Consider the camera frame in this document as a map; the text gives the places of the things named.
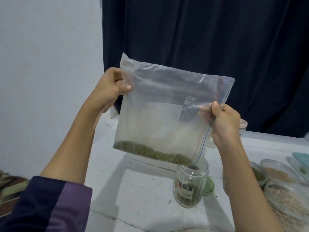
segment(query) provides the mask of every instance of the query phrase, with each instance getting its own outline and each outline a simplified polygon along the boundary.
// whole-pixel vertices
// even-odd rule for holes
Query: navy curtain
[[[105,69],[125,52],[234,77],[227,104],[247,130],[309,131],[309,0],[103,0],[102,24]]]

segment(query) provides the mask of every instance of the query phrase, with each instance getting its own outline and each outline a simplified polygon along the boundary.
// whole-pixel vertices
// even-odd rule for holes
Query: blue zipper line
[[[227,77],[225,77],[224,89],[223,89],[223,91],[222,91],[222,93],[221,93],[221,95],[220,95],[220,101],[218,101],[219,104],[223,102],[223,101],[221,101],[221,100],[223,99],[222,97],[223,97],[223,95],[225,94],[225,89],[226,89],[227,81],[228,81],[228,79],[227,79]],[[206,132],[205,135],[204,135],[203,147],[201,148],[200,154],[199,154],[197,160],[195,161],[194,165],[196,165],[196,163],[198,162],[198,160],[200,159],[200,157],[201,157],[201,155],[202,155],[202,153],[203,153],[204,145],[205,145],[205,142],[206,142],[206,137],[207,137],[207,134],[208,134],[208,132],[209,132],[209,129],[211,128],[211,125],[212,125],[212,122],[213,122],[213,121],[214,121],[214,120],[211,121],[211,124],[209,125],[208,130],[207,130],[207,132]]]

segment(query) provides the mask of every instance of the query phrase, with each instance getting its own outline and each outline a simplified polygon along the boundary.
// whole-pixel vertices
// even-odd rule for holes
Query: green jar lid
[[[202,195],[210,196],[213,193],[214,193],[214,181],[210,177],[207,177],[207,182],[205,184],[205,188],[203,190]]]

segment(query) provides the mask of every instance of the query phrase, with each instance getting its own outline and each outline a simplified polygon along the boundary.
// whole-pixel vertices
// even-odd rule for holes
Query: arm
[[[85,183],[95,127],[119,95],[131,86],[122,85],[120,68],[110,68],[79,110],[67,136],[40,176]]]
[[[84,186],[95,127],[118,95],[119,68],[110,68],[79,110],[64,141],[42,171],[33,177],[2,227],[11,231],[85,231],[92,189]]]
[[[201,111],[207,115],[209,108]],[[239,137],[240,115],[228,105],[211,104],[214,143],[220,152],[237,232],[284,232],[259,184]]]

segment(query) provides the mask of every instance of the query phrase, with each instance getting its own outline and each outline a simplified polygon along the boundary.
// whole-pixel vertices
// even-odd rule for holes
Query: white table
[[[86,185],[93,189],[87,232],[234,231],[217,149],[207,149],[205,155],[214,194],[186,209],[173,197],[173,164],[154,167],[150,165],[154,160],[136,159],[112,148],[117,122],[101,118],[96,129],[86,177]],[[292,152],[309,153],[304,139],[277,135],[246,132],[243,144],[249,159],[258,164],[267,158],[289,165],[286,157]]]

